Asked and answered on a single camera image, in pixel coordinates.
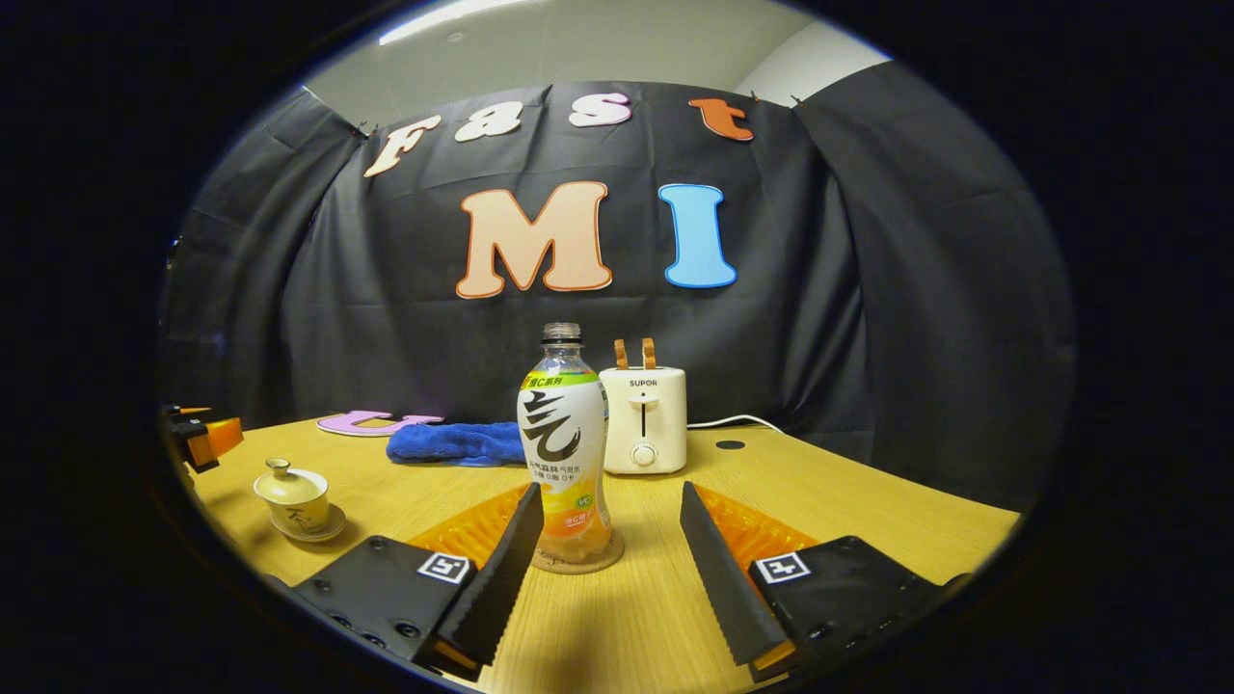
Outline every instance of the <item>cloth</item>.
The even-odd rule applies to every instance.
[[[405,426],[390,437],[386,456],[395,463],[471,468],[527,462],[516,422]]]

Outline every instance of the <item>plastic bottle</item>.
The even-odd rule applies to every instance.
[[[544,326],[544,358],[518,390],[518,433],[532,479],[540,484],[544,530],[538,550],[581,564],[602,553],[612,530],[603,496],[608,399],[584,363],[578,324]]]

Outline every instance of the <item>white toaster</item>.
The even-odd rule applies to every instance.
[[[686,372],[671,367],[605,369],[608,396],[605,470],[665,474],[686,464]]]

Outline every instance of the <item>blue letter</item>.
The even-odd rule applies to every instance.
[[[677,286],[706,289],[737,282],[737,270],[724,262],[719,248],[719,220],[716,205],[724,199],[718,188],[674,183],[660,188],[660,200],[673,209],[677,237],[677,261],[664,277]]]

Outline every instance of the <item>power cord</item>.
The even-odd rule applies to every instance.
[[[753,415],[735,415],[735,416],[732,416],[732,417],[724,417],[722,420],[716,420],[716,421],[705,421],[705,422],[698,422],[698,424],[687,424],[686,429],[702,429],[702,427],[706,427],[706,426],[716,426],[718,424],[728,424],[731,421],[737,421],[737,420],[753,420],[753,421],[756,421],[756,422],[761,424],[763,426],[765,426],[768,429],[771,429],[771,430],[776,431],[777,433],[784,433],[774,424],[764,421],[764,420],[760,420],[759,417],[755,417]]]

